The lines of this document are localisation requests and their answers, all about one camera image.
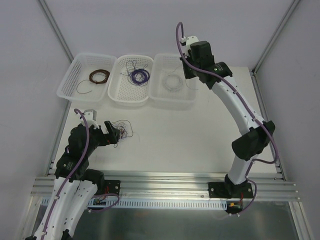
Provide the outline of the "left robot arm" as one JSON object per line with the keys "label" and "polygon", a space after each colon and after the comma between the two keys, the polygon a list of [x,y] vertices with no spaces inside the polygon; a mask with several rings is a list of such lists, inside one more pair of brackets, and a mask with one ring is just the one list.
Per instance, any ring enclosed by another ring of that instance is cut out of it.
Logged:
{"label": "left robot arm", "polygon": [[70,131],[68,144],[56,164],[53,190],[41,223],[30,240],[71,240],[91,199],[120,197],[108,192],[105,176],[89,168],[89,157],[98,148],[118,143],[120,130],[105,121],[107,132],[94,121],[83,121]]}

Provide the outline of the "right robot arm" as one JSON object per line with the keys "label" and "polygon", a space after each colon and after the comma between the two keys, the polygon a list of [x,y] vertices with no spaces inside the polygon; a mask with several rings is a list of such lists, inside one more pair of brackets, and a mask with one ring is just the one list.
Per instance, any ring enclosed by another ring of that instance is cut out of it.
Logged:
{"label": "right robot arm", "polygon": [[216,94],[233,117],[241,136],[231,143],[234,160],[223,182],[211,183],[213,194],[226,199],[238,198],[250,187],[248,173],[257,156],[271,141],[275,131],[272,121],[265,121],[245,100],[233,79],[231,69],[224,62],[216,63],[207,41],[177,41],[186,79],[198,77]]}

